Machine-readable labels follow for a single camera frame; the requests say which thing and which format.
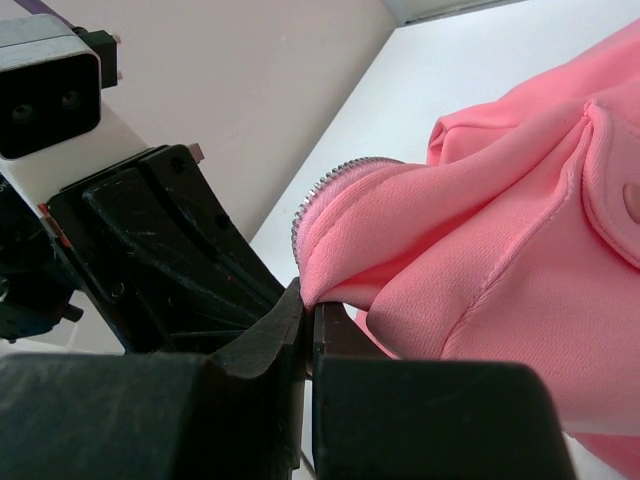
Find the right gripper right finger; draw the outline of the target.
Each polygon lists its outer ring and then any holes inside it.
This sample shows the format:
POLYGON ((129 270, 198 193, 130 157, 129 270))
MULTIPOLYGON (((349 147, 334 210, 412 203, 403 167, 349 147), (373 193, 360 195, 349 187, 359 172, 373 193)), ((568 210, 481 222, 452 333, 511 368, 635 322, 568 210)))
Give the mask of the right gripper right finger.
POLYGON ((314 312, 312 449, 322 479, 572 479, 529 367, 393 360, 336 303, 314 312))

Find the pink zip jacket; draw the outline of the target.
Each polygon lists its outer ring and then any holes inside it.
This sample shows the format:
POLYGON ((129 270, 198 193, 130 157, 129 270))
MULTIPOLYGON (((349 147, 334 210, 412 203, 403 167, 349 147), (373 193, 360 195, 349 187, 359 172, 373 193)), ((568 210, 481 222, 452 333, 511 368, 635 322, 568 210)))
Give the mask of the pink zip jacket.
POLYGON ((292 226, 307 307, 402 359, 532 367, 564 431, 639 475, 639 26, 438 120, 423 165, 347 162, 292 226))

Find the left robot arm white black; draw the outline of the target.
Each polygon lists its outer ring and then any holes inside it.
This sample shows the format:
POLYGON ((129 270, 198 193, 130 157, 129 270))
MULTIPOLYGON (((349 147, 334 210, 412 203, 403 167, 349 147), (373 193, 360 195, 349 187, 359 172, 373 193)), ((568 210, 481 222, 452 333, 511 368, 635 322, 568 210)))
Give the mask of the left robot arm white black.
POLYGON ((266 315, 283 287, 188 148, 173 145, 64 188, 40 214, 2 191, 2 337, 79 320, 78 291, 128 352, 209 354, 266 315))

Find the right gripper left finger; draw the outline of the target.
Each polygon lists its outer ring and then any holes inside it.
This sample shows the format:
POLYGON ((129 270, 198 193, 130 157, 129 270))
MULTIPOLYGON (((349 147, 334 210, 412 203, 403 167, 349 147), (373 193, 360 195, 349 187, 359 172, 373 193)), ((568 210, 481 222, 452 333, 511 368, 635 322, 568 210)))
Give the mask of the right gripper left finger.
POLYGON ((293 280, 212 355, 1 361, 5 479, 288 479, 300 465, 304 308, 293 280))

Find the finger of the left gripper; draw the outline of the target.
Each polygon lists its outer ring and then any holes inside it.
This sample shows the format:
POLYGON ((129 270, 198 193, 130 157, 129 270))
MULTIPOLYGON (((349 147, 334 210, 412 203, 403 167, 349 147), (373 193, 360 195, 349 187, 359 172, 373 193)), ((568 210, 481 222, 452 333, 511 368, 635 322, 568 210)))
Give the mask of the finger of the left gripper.
POLYGON ((196 167, 139 167, 87 188, 83 203, 175 350, 217 350, 282 295, 196 167))

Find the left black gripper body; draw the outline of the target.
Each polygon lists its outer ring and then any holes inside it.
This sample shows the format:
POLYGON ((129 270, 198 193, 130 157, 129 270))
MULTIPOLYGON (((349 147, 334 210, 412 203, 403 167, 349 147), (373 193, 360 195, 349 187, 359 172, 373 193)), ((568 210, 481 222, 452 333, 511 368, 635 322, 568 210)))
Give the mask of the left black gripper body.
POLYGON ((76 322, 86 294, 128 352, 211 353, 235 336, 235 230, 192 148, 154 148, 33 212, 1 185, 1 336, 76 322))

